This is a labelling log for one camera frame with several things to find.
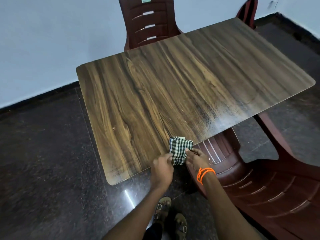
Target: bracelet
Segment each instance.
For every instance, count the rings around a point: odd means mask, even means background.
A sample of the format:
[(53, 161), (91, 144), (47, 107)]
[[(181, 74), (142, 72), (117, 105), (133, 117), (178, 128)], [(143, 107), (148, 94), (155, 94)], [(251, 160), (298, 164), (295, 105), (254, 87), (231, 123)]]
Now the bracelet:
[(197, 174), (197, 181), (202, 185), (203, 185), (202, 178), (207, 172), (214, 172), (214, 174), (216, 174), (216, 172), (212, 168), (204, 168), (204, 169), (200, 168)]

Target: hand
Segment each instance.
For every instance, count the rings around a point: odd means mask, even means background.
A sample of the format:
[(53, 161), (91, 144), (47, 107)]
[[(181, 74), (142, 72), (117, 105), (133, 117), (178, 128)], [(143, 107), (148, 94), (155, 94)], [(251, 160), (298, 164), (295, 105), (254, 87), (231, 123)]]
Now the hand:
[(151, 189), (160, 189), (163, 193), (169, 188), (174, 176), (171, 164), (172, 154), (164, 154), (153, 160), (151, 166)]
[(192, 150), (186, 148), (186, 164), (192, 166), (197, 173), (200, 168), (210, 168), (209, 157), (195, 148)]

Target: forearm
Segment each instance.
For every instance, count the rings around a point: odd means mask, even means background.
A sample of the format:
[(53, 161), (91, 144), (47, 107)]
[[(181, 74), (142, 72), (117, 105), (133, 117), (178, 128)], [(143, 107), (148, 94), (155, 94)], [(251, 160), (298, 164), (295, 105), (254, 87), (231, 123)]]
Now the forearm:
[(162, 194), (163, 190), (150, 190), (140, 204), (116, 224), (103, 239), (141, 240)]
[(214, 173), (209, 172), (203, 177), (203, 185), (219, 239), (261, 239), (231, 202)]

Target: table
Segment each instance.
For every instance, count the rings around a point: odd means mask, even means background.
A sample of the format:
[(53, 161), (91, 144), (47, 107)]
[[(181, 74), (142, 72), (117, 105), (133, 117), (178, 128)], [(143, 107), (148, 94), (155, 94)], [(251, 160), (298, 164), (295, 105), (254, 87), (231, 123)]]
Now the table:
[(167, 153), (170, 136), (197, 144), (315, 84), (237, 18), (76, 71), (111, 185)]

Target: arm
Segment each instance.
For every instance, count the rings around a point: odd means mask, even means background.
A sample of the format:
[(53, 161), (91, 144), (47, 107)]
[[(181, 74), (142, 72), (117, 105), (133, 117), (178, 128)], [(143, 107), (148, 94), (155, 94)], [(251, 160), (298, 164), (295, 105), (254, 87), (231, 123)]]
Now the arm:
[[(192, 165), (197, 172), (200, 168), (210, 167), (208, 157), (201, 150), (186, 150), (186, 153), (186, 163)], [(202, 183), (207, 193), (219, 239), (261, 240), (258, 233), (231, 202), (213, 172), (206, 173)]]
[(151, 166), (151, 188), (146, 197), (125, 218), (116, 224), (103, 240), (141, 240), (156, 205), (172, 182), (174, 168), (172, 154), (165, 154), (153, 161)]

